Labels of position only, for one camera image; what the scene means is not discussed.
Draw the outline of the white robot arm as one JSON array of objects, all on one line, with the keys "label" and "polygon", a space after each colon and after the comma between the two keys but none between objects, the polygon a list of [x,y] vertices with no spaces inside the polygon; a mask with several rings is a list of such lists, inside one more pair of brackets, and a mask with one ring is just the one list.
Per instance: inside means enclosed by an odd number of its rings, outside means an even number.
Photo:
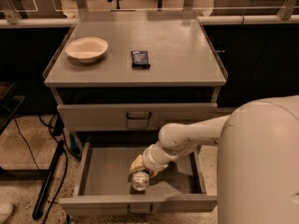
[{"label": "white robot arm", "polygon": [[299,96],[265,98],[194,124],[169,123],[133,161],[151,178],[216,146],[218,224],[299,224]]}]

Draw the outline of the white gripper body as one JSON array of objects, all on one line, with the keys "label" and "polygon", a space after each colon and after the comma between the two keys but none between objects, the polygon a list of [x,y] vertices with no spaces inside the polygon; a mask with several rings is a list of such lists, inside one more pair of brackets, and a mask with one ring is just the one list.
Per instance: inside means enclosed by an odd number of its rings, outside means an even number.
[{"label": "white gripper body", "polygon": [[170,162],[167,154],[159,147],[148,147],[142,154],[143,165],[154,172],[163,171]]}]

